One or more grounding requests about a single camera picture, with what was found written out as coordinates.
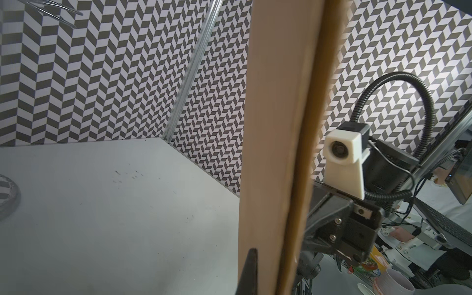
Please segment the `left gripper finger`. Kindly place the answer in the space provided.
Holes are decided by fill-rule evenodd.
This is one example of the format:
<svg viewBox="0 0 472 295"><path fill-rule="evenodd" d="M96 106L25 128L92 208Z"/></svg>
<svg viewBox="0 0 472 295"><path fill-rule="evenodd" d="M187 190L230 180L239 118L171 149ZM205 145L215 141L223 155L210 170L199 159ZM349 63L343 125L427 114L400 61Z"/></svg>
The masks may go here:
<svg viewBox="0 0 472 295"><path fill-rule="evenodd" d="M242 273L237 285L236 295L258 294L258 250L251 248L248 251Z"/></svg>

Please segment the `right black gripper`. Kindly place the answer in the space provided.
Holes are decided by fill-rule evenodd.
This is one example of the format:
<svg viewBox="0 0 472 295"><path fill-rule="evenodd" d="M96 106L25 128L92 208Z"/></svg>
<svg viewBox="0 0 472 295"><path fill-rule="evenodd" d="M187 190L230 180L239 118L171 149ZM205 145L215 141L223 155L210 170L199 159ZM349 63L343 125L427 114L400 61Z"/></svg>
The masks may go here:
<svg viewBox="0 0 472 295"><path fill-rule="evenodd" d="M309 250L359 266L369 258L383 219L381 207L315 182L309 209Z"/></svg>

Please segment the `brown kraft file bag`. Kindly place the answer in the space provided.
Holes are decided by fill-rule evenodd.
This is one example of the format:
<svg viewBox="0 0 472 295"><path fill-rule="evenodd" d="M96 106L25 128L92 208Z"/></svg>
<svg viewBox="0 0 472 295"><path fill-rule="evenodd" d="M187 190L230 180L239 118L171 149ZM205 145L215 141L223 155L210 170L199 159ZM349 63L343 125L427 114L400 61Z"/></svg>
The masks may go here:
<svg viewBox="0 0 472 295"><path fill-rule="evenodd" d="M287 295L306 226L310 167L345 1L255 1L248 51L238 281L258 250L258 295Z"/></svg>

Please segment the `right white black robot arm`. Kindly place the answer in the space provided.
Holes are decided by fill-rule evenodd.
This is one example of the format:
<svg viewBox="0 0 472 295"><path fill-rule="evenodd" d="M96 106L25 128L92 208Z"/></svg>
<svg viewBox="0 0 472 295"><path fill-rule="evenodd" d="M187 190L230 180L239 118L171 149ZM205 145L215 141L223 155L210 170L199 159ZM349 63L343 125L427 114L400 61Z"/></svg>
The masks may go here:
<svg viewBox="0 0 472 295"><path fill-rule="evenodd" d="M418 160L381 140L370 142L372 153L363 164L366 197L324 183L315 183L302 250L340 257L358 266L367 260L385 216L383 203L411 199L413 189L401 190Z"/></svg>

